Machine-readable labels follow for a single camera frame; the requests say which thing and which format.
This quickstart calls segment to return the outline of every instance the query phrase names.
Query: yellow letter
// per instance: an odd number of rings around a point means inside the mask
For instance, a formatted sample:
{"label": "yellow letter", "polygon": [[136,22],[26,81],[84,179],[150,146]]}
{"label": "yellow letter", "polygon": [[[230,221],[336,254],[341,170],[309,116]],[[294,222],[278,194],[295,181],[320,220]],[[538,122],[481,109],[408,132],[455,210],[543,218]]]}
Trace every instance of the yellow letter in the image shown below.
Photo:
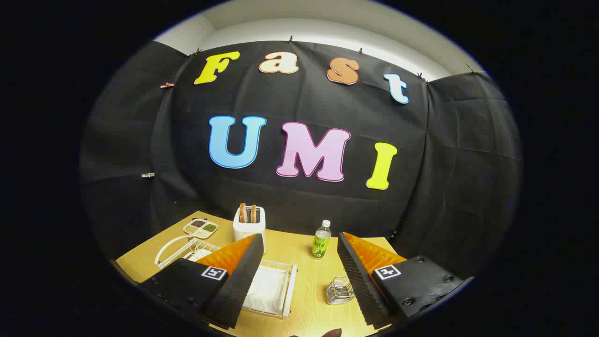
{"label": "yellow letter", "polygon": [[376,143],[374,149],[377,152],[376,163],[374,163],[373,176],[366,181],[366,187],[387,189],[389,187],[387,176],[391,168],[391,159],[397,154],[397,148],[387,143]]}
{"label": "yellow letter", "polygon": [[298,71],[299,68],[295,65],[298,57],[294,53],[288,52],[276,52],[270,53],[267,56],[264,56],[267,61],[260,63],[258,69],[263,73],[282,73],[282,74],[293,74]]}
{"label": "yellow letter", "polygon": [[204,70],[202,70],[202,73],[199,75],[197,79],[195,79],[195,81],[193,81],[193,83],[197,85],[216,80],[216,75],[214,75],[214,71],[217,70],[219,73],[222,73],[226,69],[226,66],[229,65],[229,59],[236,60],[238,58],[239,52],[231,52],[208,56],[206,58],[206,65],[204,66]]}

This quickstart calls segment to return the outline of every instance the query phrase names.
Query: green tea bottle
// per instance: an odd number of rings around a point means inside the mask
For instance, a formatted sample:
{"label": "green tea bottle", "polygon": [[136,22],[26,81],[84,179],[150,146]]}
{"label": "green tea bottle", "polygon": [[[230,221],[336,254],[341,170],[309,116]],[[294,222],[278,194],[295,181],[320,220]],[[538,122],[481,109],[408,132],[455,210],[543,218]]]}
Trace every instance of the green tea bottle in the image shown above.
{"label": "green tea bottle", "polygon": [[328,220],[322,221],[322,226],[316,230],[316,234],[314,235],[314,242],[312,243],[312,252],[310,256],[317,260],[320,260],[326,253],[326,247],[329,245],[329,240],[331,239],[331,230],[329,226],[331,222]]}

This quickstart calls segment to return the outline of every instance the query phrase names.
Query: blue letter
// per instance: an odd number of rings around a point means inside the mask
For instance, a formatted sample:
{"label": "blue letter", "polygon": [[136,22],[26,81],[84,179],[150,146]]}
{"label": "blue letter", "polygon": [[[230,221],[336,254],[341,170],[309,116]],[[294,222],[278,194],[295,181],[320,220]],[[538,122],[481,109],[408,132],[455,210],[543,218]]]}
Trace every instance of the blue letter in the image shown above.
{"label": "blue letter", "polygon": [[232,155],[227,151],[226,144],[229,139],[229,127],[235,124],[231,116],[215,116],[209,122],[210,131],[210,158],[218,165],[231,169],[240,169],[251,164],[258,153],[258,140],[260,128],[266,125],[266,119],[257,116],[248,116],[241,120],[246,126],[246,144],[243,152]]}
{"label": "blue letter", "polygon": [[389,80],[389,92],[391,96],[401,104],[408,103],[407,96],[404,96],[401,92],[401,88],[407,89],[408,85],[397,74],[385,74],[383,77]]}

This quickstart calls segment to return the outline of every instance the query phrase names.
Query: screw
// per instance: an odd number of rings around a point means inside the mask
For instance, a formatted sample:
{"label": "screw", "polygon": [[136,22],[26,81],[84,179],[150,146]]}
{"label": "screw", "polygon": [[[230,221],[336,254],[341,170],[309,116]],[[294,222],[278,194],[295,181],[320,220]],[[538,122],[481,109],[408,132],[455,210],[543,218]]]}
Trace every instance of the screw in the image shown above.
{"label": "screw", "polygon": [[187,298],[187,302],[189,303],[190,306],[193,306],[194,308],[199,308],[198,301],[193,299],[193,297]]}

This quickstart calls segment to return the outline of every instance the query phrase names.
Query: wooden table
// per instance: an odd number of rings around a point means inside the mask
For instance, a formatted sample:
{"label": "wooden table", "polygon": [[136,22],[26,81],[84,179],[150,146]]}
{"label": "wooden table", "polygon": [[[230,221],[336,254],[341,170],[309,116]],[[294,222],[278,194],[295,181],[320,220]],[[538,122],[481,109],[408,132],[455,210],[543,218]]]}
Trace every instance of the wooden table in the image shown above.
{"label": "wooden table", "polygon": [[[207,218],[219,225],[218,230],[204,241],[219,247],[233,243],[232,221],[198,211],[127,252],[116,260],[117,263],[135,281],[145,281],[159,271],[154,264],[158,251],[171,239],[185,235],[183,226],[192,218]],[[266,237],[267,253],[263,255],[263,259],[298,266],[291,313],[288,318],[281,320],[277,317],[241,310],[235,329],[223,330],[212,324],[211,327],[234,336],[260,337],[291,335],[321,337],[325,332],[339,327],[343,329],[343,337],[367,336],[377,331],[372,326],[366,325],[356,299],[341,305],[326,303],[327,285],[335,276],[346,275],[337,255],[336,237],[332,237],[329,241],[327,253],[321,260],[314,260],[309,256],[313,240],[311,235],[267,229]],[[364,239],[395,252],[384,237]],[[164,251],[161,258],[170,256],[186,242],[187,240],[184,239],[174,242]]]}

